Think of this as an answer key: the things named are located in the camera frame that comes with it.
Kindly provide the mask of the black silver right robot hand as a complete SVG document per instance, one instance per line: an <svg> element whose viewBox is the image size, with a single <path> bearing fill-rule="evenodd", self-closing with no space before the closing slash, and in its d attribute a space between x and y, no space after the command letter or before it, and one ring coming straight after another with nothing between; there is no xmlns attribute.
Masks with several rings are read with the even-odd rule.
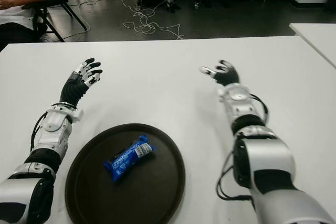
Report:
<svg viewBox="0 0 336 224"><path fill-rule="evenodd" d="M226 60L219 60L214 70L205 66L201 66L199 70L224 87L229 84L240 83L238 72L234 66Z"/></svg>

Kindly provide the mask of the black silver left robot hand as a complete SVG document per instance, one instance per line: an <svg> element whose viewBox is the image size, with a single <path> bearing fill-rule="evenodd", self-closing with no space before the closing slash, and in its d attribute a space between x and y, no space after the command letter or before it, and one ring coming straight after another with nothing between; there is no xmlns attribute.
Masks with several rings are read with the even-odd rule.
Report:
<svg viewBox="0 0 336 224"><path fill-rule="evenodd" d="M89 58L76 67L62 88L59 102L76 108L89 88L100 80L103 72L100 66L101 63L96 62L95 58Z"/></svg>

